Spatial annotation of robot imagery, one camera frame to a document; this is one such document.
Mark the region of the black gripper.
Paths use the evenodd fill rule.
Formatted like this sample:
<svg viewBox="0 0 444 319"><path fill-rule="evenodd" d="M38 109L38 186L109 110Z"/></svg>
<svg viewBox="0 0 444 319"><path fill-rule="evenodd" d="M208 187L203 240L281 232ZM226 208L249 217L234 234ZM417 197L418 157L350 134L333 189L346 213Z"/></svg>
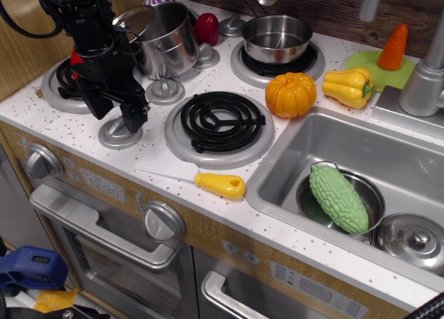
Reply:
<svg viewBox="0 0 444 319"><path fill-rule="evenodd" d="M129 42L124 32L111 24L80 24L71 27L74 50L83 59L72 68L78 74L78 89L86 106L102 119L120 104L123 121L136 133L148 119L149 103L145 91L133 77L140 38Z"/></svg>

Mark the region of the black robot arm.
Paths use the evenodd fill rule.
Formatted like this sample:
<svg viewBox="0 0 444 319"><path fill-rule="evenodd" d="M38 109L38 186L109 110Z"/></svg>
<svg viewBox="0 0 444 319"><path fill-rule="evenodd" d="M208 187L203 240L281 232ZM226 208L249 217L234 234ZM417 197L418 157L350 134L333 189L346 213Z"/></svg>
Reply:
<svg viewBox="0 0 444 319"><path fill-rule="evenodd" d="M138 49L128 41L128 30L115 26L115 13L108 0L38 0L55 28L50 33L25 31L1 9L3 20L29 38L46 39L64 31L74 41L74 51L81 59L71 70L77 74L80 97L90 112L102 119L114 103L120 105L123 122L136 133L147 121L148 102L133 69Z"/></svg>

